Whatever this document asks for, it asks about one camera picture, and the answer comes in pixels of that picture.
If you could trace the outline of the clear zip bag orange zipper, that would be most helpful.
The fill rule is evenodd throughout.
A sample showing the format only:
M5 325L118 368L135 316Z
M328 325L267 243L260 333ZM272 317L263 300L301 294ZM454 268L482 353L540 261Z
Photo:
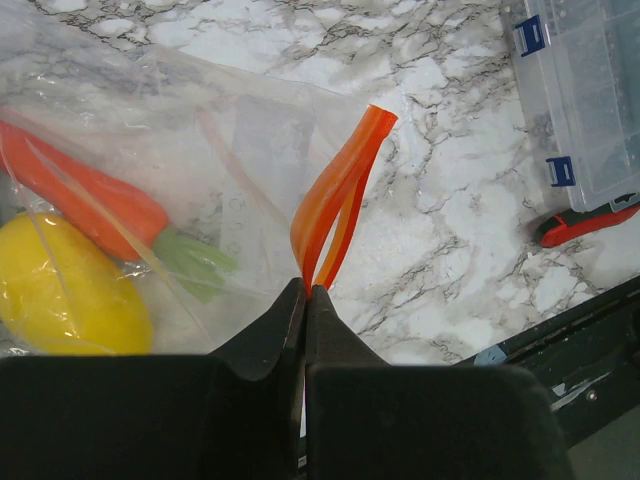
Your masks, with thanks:
M173 226L237 262L202 303L155 256L124 262L91 240L142 297L150 354L211 352L290 280L331 285L395 120L159 46L121 52L23 2L1 5L1 123L141 189ZM1 228L21 213L67 220L1 169Z

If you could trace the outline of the yellow lemon squash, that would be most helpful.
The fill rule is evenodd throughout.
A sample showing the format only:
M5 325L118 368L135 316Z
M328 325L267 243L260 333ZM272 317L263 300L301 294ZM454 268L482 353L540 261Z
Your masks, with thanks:
M21 213L1 228L1 321L48 354L152 351L150 313L134 283L52 213Z

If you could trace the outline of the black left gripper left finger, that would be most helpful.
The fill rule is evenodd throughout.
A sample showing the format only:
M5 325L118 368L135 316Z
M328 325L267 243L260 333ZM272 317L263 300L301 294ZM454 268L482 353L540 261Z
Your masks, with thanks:
M305 306L293 279L206 355L3 359L2 477L293 477Z

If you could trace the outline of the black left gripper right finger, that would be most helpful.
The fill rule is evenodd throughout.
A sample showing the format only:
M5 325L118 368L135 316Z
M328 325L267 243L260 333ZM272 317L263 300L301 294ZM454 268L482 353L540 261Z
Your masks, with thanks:
M570 479L542 385L513 366L392 366L315 287L307 306L311 479Z

